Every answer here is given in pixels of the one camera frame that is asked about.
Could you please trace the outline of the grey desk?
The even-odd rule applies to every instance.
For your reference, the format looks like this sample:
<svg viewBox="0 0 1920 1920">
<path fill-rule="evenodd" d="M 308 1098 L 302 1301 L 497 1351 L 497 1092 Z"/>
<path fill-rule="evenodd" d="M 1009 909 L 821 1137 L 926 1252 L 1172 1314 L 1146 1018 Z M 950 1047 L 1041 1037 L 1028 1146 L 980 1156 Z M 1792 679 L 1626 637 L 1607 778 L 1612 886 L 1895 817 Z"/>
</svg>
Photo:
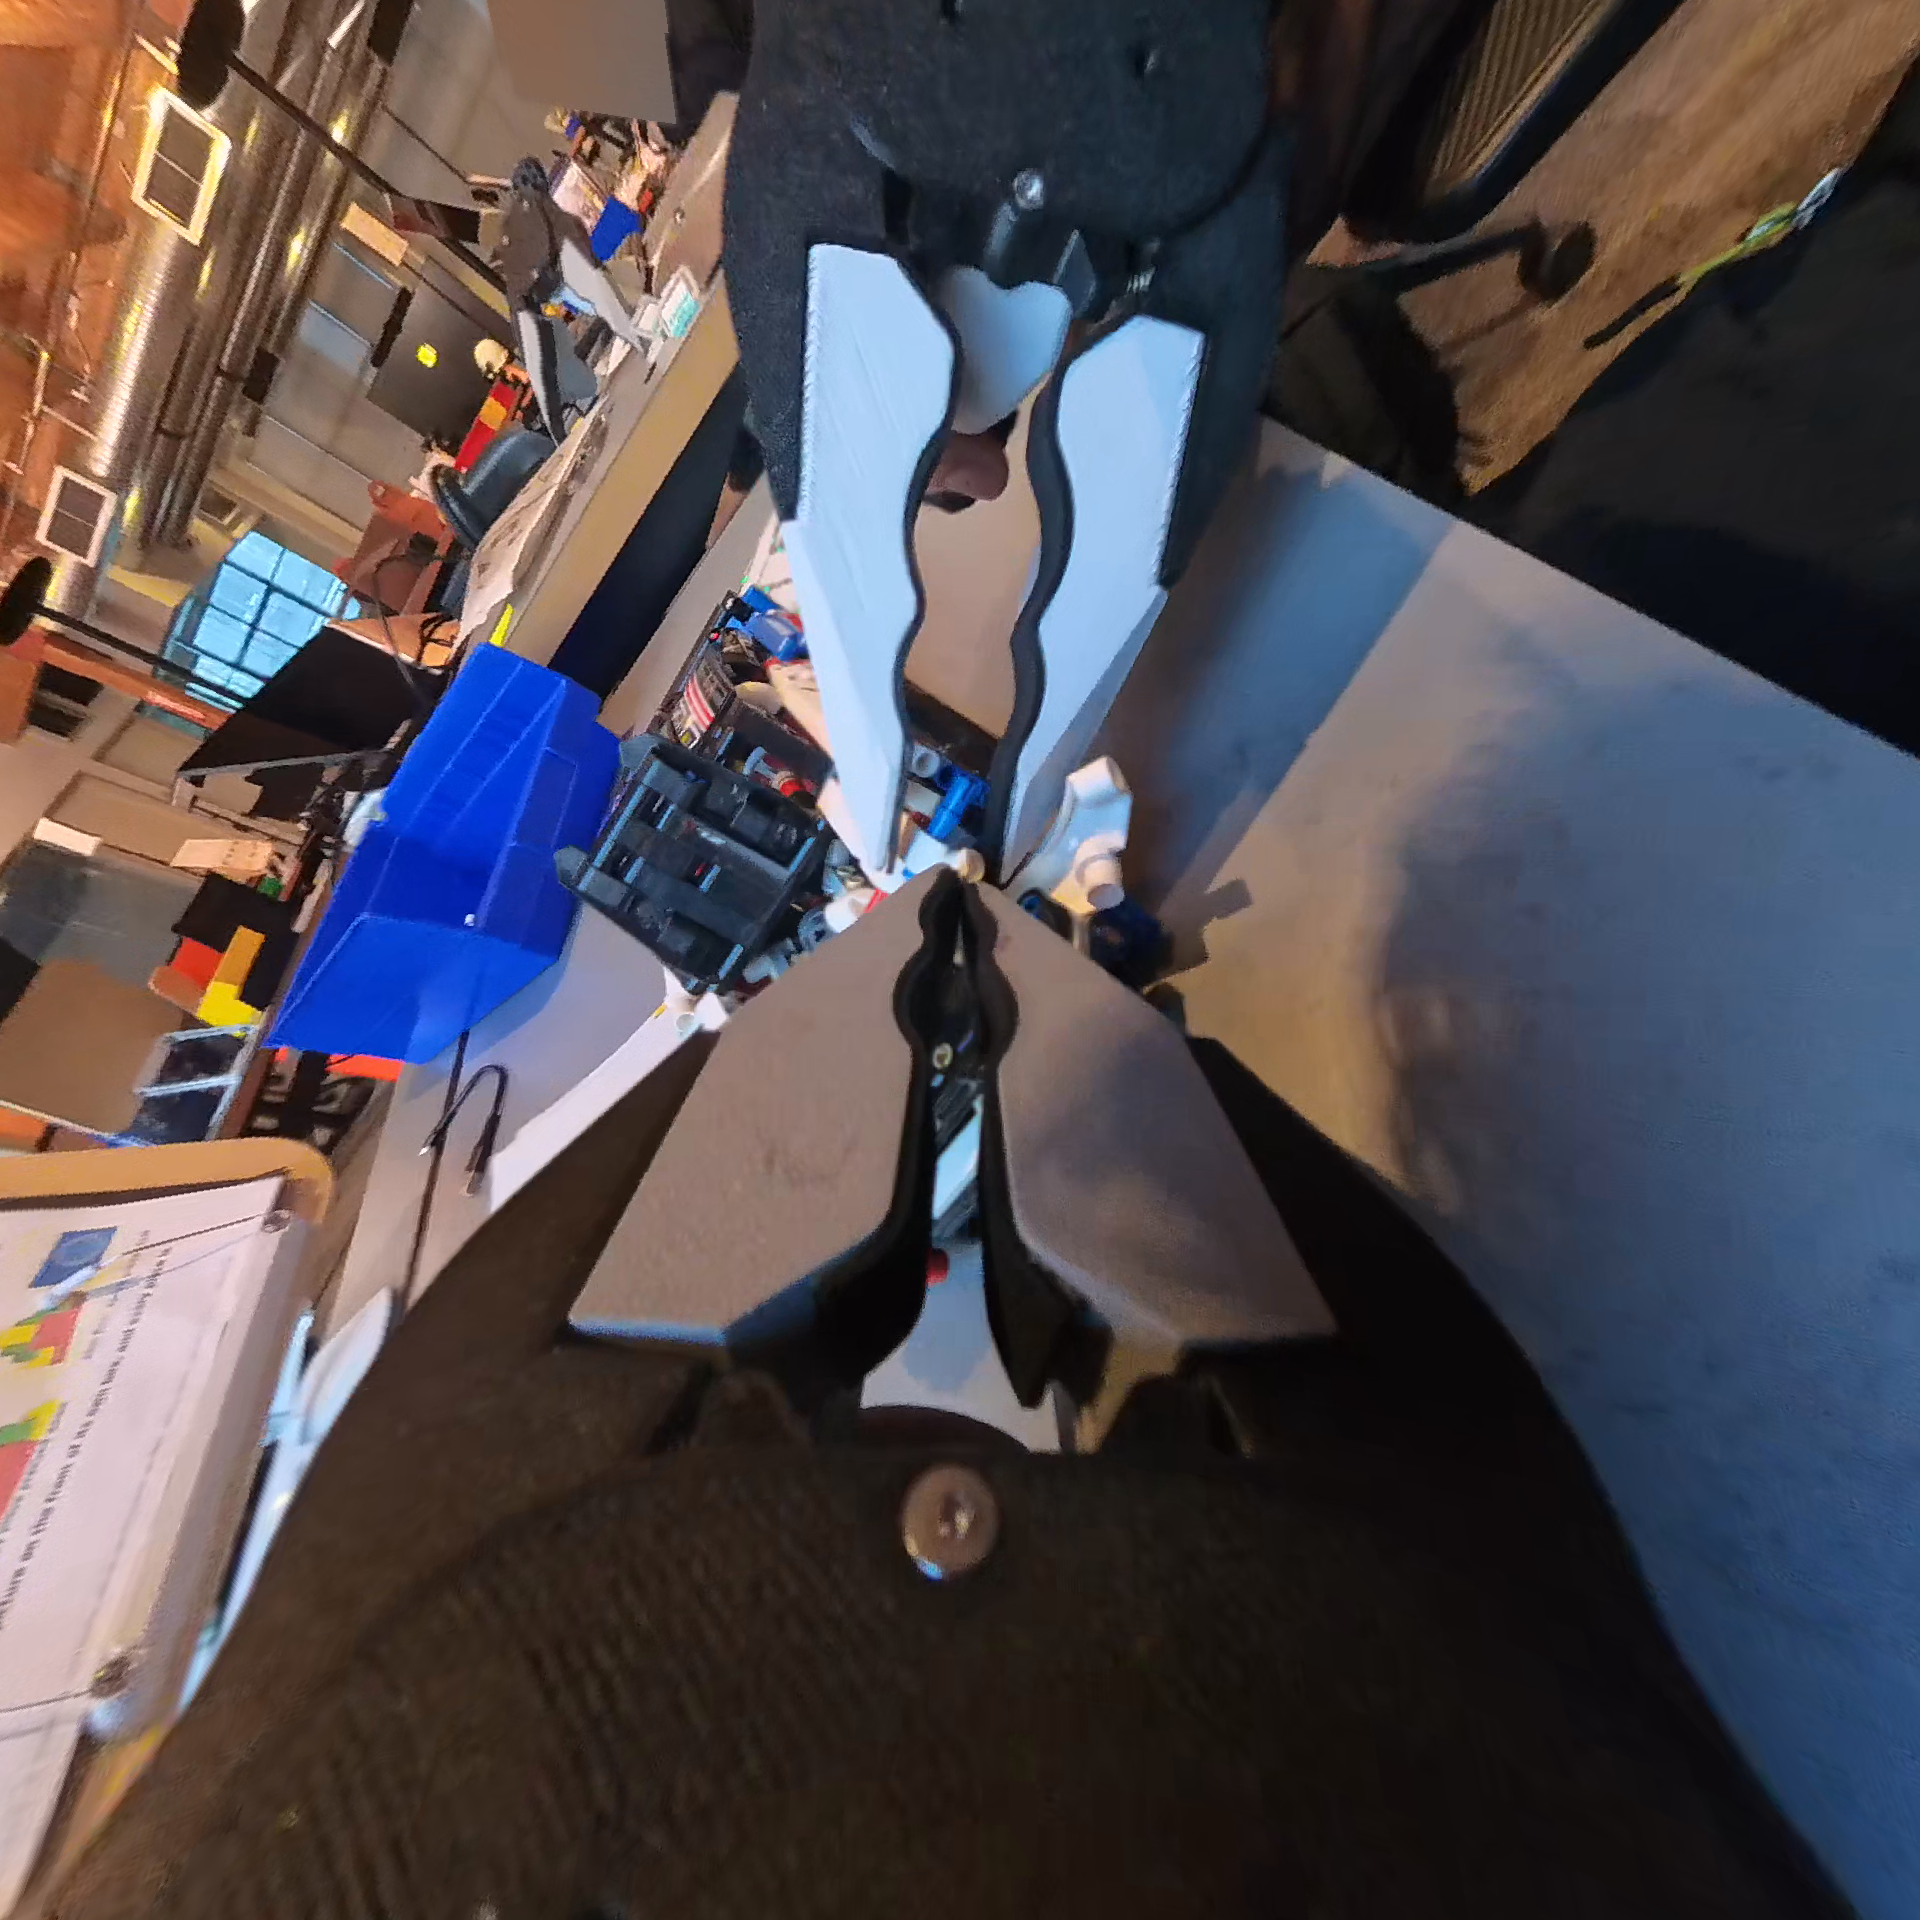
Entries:
<svg viewBox="0 0 1920 1920">
<path fill-rule="evenodd" d="M 1914 1916 L 1914 759 L 1278 425 L 1106 751 L 1192 1029 L 1500 1314 Z"/>
</svg>

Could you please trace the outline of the neighbouring table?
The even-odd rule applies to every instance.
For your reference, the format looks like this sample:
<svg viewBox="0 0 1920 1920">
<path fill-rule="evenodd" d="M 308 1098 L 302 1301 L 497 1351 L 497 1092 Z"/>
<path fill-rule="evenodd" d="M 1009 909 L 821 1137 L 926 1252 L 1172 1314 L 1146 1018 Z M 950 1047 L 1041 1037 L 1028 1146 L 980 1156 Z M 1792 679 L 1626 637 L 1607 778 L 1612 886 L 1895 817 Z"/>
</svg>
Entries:
<svg viewBox="0 0 1920 1920">
<path fill-rule="evenodd" d="M 468 565 L 460 640 L 613 694 L 704 562 L 744 391 L 722 273 L 736 94 L 719 92 L 666 177 L 644 334 L 585 420 L 528 477 Z"/>
</svg>

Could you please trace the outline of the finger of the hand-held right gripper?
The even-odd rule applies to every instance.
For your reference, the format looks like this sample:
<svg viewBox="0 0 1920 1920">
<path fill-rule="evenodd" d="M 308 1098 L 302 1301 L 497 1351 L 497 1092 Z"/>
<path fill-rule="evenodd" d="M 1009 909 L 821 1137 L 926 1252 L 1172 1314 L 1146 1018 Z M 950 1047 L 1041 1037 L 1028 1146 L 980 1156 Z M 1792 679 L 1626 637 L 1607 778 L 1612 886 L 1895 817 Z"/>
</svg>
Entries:
<svg viewBox="0 0 1920 1920">
<path fill-rule="evenodd" d="M 993 760 L 996 874 L 1039 847 L 1167 590 L 1199 330 L 1135 316 L 1077 343 L 1026 426 L 1039 551 L 1015 618 L 1015 718 Z"/>
<path fill-rule="evenodd" d="M 913 517 L 953 414 L 953 336 L 881 252 L 807 253 L 799 484 L 783 552 L 838 789 L 838 837 L 871 873 L 897 860 L 902 660 L 926 597 Z"/>
</svg>

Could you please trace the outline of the printed instruction sheet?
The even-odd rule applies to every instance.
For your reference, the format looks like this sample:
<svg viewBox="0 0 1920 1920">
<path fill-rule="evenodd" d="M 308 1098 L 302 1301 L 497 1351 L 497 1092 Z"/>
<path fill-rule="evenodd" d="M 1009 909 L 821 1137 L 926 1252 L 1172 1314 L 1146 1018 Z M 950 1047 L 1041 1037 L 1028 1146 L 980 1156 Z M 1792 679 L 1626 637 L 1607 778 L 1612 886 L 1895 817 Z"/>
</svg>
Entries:
<svg viewBox="0 0 1920 1920">
<path fill-rule="evenodd" d="M 302 1312 L 302 1248 L 276 1169 L 5 1201 L 5 1905 L 93 1750 L 180 1706 Z"/>
</svg>

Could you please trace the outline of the thick instruction booklet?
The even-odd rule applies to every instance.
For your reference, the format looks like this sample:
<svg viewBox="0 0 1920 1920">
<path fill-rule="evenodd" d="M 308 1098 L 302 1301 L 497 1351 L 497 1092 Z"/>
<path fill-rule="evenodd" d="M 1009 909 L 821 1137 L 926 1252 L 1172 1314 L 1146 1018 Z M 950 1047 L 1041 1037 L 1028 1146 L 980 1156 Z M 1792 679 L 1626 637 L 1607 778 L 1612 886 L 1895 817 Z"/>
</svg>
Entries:
<svg viewBox="0 0 1920 1920">
<path fill-rule="evenodd" d="M 689 1037 L 716 1033 L 729 1005 L 666 980 L 642 949 L 597 951 L 577 938 L 538 1005 L 495 1047 L 508 1071 L 502 1129 L 479 1193 L 501 1210 L 565 1146 L 662 1066 Z"/>
</svg>

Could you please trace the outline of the person's right hand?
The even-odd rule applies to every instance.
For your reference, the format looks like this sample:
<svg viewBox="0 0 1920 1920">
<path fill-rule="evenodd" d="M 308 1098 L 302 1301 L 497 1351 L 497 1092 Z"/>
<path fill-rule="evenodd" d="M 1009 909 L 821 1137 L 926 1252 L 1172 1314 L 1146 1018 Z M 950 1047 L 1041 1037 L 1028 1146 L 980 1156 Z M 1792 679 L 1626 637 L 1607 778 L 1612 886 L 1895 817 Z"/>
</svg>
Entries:
<svg viewBox="0 0 1920 1920">
<path fill-rule="evenodd" d="M 991 426 L 953 430 L 927 476 L 921 504 L 934 511 L 965 511 L 984 501 L 996 501 L 1009 481 L 1007 441 L 1015 420 L 1007 415 Z"/>
</svg>

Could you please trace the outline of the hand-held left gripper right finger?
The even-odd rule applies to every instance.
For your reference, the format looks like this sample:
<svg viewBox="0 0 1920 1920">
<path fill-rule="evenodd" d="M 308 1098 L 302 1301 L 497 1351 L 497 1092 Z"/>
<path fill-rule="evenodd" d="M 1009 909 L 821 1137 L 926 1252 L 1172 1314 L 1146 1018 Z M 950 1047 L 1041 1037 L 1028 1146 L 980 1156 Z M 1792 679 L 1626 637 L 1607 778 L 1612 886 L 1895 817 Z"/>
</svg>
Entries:
<svg viewBox="0 0 1920 1920">
<path fill-rule="evenodd" d="M 978 1216 L 1015 1398 L 1095 1452 L 1191 1361 L 1336 1319 L 1184 1030 L 990 886 L 962 888 L 982 1039 Z"/>
</svg>

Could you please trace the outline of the toy brick race car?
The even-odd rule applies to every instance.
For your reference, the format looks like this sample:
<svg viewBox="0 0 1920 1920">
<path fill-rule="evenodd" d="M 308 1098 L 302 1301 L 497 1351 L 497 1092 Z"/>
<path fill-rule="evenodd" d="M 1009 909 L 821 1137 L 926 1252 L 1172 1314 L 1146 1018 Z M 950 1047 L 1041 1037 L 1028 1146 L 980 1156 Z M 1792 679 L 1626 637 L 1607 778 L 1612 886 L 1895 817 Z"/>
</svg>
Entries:
<svg viewBox="0 0 1920 1920">
<path fill-rule="evenodd" d="M 863 917 L 887 888 L 826 822 L 831 775 L 799 618 L 754 585 L 722 597 L 660 706 L 620 750 L 597 837 L 557 853 L 561 885 L 647 949 L 692 1007 L 727 1013 Z M 990 753 L 976 721 L 908 682 L 902 832 L 921 866 L 976 850 Z M 1041 854 L 1041 885 L 1015 898 L 1122 985 L 1157 990 L 1169 964 L 1162 922 L 1119 882 L 1132 801 L 1111 759 L 1073 775 L 1066 854 Z M 933 1239 L 973 1229 L 982 1120 L 970 1014 L 936 1047 L 933 1071 Z"/>
</svg>

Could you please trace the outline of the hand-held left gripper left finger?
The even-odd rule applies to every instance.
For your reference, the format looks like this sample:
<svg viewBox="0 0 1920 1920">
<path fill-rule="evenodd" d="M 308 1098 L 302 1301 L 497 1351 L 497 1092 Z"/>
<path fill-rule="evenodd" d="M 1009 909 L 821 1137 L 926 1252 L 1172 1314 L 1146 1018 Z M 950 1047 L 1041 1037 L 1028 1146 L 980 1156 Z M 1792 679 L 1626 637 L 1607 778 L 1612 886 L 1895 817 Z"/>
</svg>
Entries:
<svg viewBox="0 0 1920 1920">
<path fill-rule="evenodd" d="M 930 871 L 710 1039 L 568 1325 L 734 1360 L 878 1361 L 918 1320 L 933 1026 L 965 882 Z"/>
</svg>

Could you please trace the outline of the blue storage bin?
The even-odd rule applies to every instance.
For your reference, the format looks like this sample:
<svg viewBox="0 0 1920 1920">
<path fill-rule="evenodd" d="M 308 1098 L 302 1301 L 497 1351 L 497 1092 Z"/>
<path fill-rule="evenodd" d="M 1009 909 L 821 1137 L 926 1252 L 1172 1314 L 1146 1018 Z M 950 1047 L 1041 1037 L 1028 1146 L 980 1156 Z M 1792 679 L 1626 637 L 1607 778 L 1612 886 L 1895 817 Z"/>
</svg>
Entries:
<svg viewBox="0 0 1920 1920">
<path fill-rule="evenodd" d="M 560 957 L 556 853 L 591 842 L 614 778 L 597 696 L 482 641 L 346 854 L 270 1045 L 436 1058 Z"/>
</svg>

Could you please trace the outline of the black mesh office chair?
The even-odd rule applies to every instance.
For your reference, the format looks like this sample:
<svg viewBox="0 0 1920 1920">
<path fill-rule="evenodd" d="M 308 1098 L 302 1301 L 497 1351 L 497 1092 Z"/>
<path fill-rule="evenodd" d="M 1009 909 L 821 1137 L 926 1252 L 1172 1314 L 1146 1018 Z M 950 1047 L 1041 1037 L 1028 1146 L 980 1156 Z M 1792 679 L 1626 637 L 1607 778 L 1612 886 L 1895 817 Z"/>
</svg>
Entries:
<svg viewBox="0 0 1920 1920">
<path fill-rule="evenodd" d="M 1672 10 L 1676 1 L 1458 5 L 1351 183 L 1344 223 L 1391 249 L 1348 273 L 1404 297 L 1510 256 L 1524 300 L 1561 301 L 1593 265 L 1593 226 L 1480 222 Z"/>
</svg>

